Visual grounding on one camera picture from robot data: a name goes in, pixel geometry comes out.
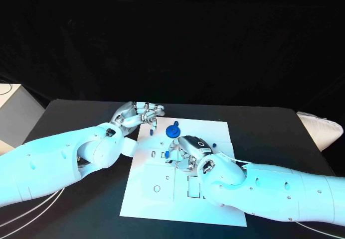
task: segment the black table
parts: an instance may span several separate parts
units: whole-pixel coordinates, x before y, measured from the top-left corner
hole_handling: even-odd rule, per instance
[[[108,122],[121,104],[55,100],[26,142]],[[166,117],[228,122],[238,159],[333,176],[299,117],[290,109],[170,104],[165,104],[165,107]],[[139,128],[130,138],[137,139],[137,134]],[[245,215],[247,228],[120,217],[130,167],[131,158],[121,155],[110,168],[94,172],[68,186],[45,214],[9,239],[326,237],[296,223],[276,222],[253,215]],[[26,212],[45,198],[0,208],[0,223]],[[43,208],[0,228],[0,236],[20,227]],[[345,228],[341,226],[326,223],[305,224],[345,236]]]

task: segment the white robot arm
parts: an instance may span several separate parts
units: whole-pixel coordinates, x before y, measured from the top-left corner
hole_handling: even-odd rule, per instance
[[[110,123],[40,138],[0,156],[0,207],[42,197],[110,167],[120,154],[133,157],[137,142],[124,136],[137,125],[156,129],[163,106],[127,102]]]
[[[182,171],[196,168],[205,198],[215,206],[232,206],[283,222],[318,221],[345,226],[345,178],[250,162],[238,166],[222,152],[212,153],[198,137],[175,139],[169,150],[178,145],[186,156],[166,163]]]

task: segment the white paper sheet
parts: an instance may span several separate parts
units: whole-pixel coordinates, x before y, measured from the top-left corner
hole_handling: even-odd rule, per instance
[[[120,216],[231,226],[247,226],[243,211],[234,207],[217,207],[204,198],[195,170],[185,173],[166,165],[162,153],[172,138],[166,127],[179,122],[180,136],[202,138],[214,153],[222,151],[234,157],[227,122],[157,118],[157,130],[150,136],[150,125],[139,132],[139,148],[134,154]],[[182,160],[176,151],[169,159]]]

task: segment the white pillow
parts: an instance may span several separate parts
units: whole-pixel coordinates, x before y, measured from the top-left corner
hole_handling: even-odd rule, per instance
[[[307,129],[315,144],[322,151],[341,137],[344,128],[331,120],[322,119],[309,113],[297,112],[297,116]]]

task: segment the blue object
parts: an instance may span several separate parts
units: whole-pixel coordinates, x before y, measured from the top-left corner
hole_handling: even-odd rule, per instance
[[[167,134],[169,138],[178,138],[179,137],[180,130],[179,130],[179,127],[175,125],[175,123],[173,123],[173,125],[167,126],[166,134]]]

